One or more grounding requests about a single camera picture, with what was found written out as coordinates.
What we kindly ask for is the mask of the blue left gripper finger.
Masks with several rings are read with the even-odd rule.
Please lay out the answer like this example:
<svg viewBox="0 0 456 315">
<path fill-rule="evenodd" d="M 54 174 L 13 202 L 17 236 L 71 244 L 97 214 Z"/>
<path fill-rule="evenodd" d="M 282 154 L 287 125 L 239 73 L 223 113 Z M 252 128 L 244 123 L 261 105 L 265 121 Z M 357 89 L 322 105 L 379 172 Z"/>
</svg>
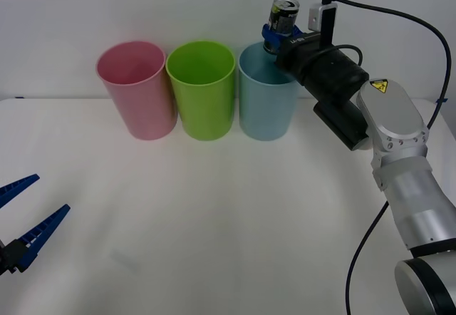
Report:
<svg viewBox="0 0 456 315">
<path fill-rule="evenodd" d="M 14 269 L 24 272 L 29 268 L 70 209 L 70 206 L 65 204 L 26 234 L 13 241 L 15 257 L 12 267 Z"/>
<path fill-rule="evenodd" d="M 29 175 L 0 187 L 0 208 L 12 201 L 17 195 L 40 179 L 37 174 Z"/>
</svg>

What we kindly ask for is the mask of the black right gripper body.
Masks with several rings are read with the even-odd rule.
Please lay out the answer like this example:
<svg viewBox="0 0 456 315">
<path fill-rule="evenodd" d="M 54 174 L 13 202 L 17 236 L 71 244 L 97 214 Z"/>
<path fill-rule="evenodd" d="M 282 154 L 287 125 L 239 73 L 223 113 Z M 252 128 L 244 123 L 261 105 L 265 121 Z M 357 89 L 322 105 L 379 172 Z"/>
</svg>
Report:
<svg viewBox="0 0 456 315">
<path fill-rule="evenodd" d="M 332 45 L 332 40 L 321 39 L 319 32 L 285 38 L 279 47 L 275 65 L 292 77 L 305 77 L 314 56 Z"/>
</svg>

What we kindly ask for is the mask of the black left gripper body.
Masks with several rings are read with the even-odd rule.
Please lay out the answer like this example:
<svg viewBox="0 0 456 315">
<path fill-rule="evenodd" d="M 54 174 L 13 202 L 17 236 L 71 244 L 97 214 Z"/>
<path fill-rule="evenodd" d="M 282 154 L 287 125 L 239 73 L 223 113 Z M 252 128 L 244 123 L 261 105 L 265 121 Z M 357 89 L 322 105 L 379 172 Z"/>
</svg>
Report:
<svg viewBox="0 0 456 315">
<path fill-rule="evenodd" d="M 16 271 L 16 267 L 13 263 L 12 253 L 14 250 L 15 243 L 15 239 L 9 244 L 4 244 L 3 242 L 1 242 L 1 274 L 5 273 L 6 271 L 9 271 L 11 274 L 13 274 Z"/>
</svg>

